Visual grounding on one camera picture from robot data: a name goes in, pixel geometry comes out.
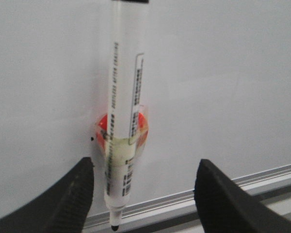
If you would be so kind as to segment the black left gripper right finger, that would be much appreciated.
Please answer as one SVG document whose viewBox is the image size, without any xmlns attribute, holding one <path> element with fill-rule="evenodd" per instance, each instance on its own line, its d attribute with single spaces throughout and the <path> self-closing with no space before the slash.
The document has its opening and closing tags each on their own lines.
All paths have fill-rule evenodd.
<svg viewBox="0 0 291 233">
<path fill-rule="evenodd" d="M 194 201 L 206 233 L 291 233 L 291 221 L 246 193 L 208 159 L 199 162 Z"/>
</svg>

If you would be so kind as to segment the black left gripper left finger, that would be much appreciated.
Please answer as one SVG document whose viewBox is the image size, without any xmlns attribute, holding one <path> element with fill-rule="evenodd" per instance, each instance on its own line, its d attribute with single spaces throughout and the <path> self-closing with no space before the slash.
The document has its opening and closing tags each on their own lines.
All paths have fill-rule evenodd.
<svg viewBox="0 0 291 233">
<path fill-rule="evenodd" d="M 93 193 L 94 166 L 83 157 L 40 196 L 0 218 L 0 233 L 80 233 Z"/>
</svg>

